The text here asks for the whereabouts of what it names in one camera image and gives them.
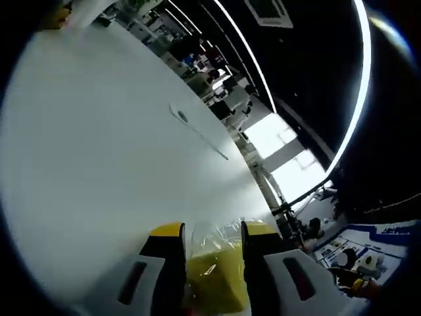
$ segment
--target transparent plastic wrap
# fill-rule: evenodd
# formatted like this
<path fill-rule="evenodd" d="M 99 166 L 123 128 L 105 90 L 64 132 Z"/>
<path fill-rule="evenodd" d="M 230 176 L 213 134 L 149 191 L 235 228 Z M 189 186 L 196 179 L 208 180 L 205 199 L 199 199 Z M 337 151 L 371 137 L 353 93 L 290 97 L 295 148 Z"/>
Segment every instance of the transparent plastic wrap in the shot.
<path fill-rule="evenodd" d="M 221 227 L 203 222 L 195 227 L 187 282 L 190 304 L 203 315 L 238 313 L 249 304 L 243 277 L 242 221 L 237 219 Z"/>

